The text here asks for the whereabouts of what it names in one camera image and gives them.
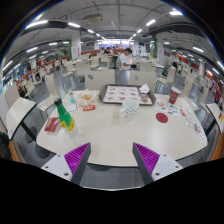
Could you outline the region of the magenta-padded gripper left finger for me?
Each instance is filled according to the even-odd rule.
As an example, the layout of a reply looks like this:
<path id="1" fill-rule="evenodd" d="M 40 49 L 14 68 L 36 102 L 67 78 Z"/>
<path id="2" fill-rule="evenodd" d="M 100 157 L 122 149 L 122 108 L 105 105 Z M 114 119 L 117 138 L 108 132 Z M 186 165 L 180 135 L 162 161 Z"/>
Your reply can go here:
<path id="1" fill-rule="evenodd" d="M 90 154 L 91 143 L 88 142 L 65 155 L 56 154 L 42 169 L 79 185 Z"/>

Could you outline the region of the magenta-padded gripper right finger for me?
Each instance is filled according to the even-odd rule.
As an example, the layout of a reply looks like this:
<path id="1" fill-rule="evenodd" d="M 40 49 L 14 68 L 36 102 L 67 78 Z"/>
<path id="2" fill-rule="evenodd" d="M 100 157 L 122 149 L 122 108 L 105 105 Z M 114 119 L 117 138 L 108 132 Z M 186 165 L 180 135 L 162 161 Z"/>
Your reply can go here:
<path id="1" fill-rule="evenodd" d="M 169 155 L 160 155 L 138 143 L 133 144 L 132 153 L 145 185 L 182 169 L 182 166 Z"/>

